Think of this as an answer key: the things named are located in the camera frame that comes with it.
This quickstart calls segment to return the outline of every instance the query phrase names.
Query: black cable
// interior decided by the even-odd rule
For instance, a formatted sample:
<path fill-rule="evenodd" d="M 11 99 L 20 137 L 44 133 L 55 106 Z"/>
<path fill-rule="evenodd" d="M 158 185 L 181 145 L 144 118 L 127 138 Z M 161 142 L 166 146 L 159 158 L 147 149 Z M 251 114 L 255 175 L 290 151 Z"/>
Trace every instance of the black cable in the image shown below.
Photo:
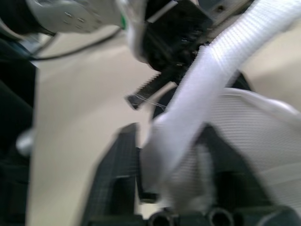
<path fill-rule="evenodd" d="M 68 57 L 68 56 L 71 56 L 73 54 L 77 54 L 77 53 L 79 53 L 81 51 L 84 51 L 86 49 L 89 49 L 89 48 L 92 48 L 92 47 L 104 44 L 105 42 L 107 42 L 107 41 L 115 38 L 115 36 L 117 36 L 121 31 L 122 31 L 122 29 L 119 28 L 113 34 L 109 35 L 108 37 L 106 37 L 104 39 L 101 39 L 101 40 L 96 41 L 94 43 L 91 43 L 91 44 L 89 44 L 87 46 L 78 48 L 76 50 L 73 50 L 73 51 L 70 51 L 70 52 L 67 52 L 67 53 L 62 53 L 62 54 L 58 54 L 58 55 L 55 55 L 55 56 L 41 57 L 41 58 L 30 56 L 29 58 L 27 58 L 27 60 L 29 60 L 29 61 L 44 61 L 44 60 L 54 60 L 54 59 L 60 59 L 60 58 L 63 58 L 63 57 Z"/>
<path fill-rule="evenodd" d="M 36 50 L 34 50 L 33 52 L 30 53 L 31 56 L 37 55 L 40 52 L 44 51 L 48 46 L 50 46 L 54 40 L 56 40 L 56 38 L 58 37 L 57 34 L 54 34 L 53 36 L 51 36 L 46 42 L 45 44 L 41 45 L 40 47 L 38 47 Z"/>
<path fill-rule="evenodd" d="M 11 61 L 44 61 L 44 60 L 54 60 L 54 59 L 60 59 L 63 57 L 68 57 L 71 56 L 73 54 L 77 54 L 81 51 L 84 51 L 86 49 L 98 46 L 98 45 L 102 45 L 105 42 L 115 38 L 120 32 L 122 31 L 121 28 L 119 28 L 118 30 L 116 30 L 114 33 L 112 33 L 111 35 L 109 35 L 108 37 L 101 39 L 99 41 L 93 42 L 89 45 L 86 45 L 84 47 L 78 48 L 76 50 L 67 52 L 67 53 L 62 53 L 62 54 L 58 54 L 58 55 L 54 55 L 54 56 L 48 56 L 48 57 L 34 57 L 34 56 L 28 56 L 28 57 L 24 57 L 24 58 L 2 58 L 0 59 L 0 62 L 11 62 Z"/>

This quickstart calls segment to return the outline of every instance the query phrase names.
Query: beige table surface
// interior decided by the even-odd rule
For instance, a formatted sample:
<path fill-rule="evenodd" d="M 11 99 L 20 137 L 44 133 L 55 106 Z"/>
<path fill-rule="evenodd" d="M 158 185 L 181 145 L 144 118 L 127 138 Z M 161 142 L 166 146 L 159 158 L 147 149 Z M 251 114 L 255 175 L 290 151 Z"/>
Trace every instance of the beige table surface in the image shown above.
<path fill-rule="evenodd" d="M 116 29 L 62 35 L 46 54 L 83 46 Z M 151 105 L 133 111 L 124 96 L 154 75 L 131 55 L 123 35 L 105 46 L 39 63 L 27 225 L 79 223 L 91 175 L 118 128 L 140 124 L 146 137 Z M 255 90 L 301 110 L 301 26 L 279 35 L 244 66 Z M 145 216 L 155 206 L 138 208 Z"/>

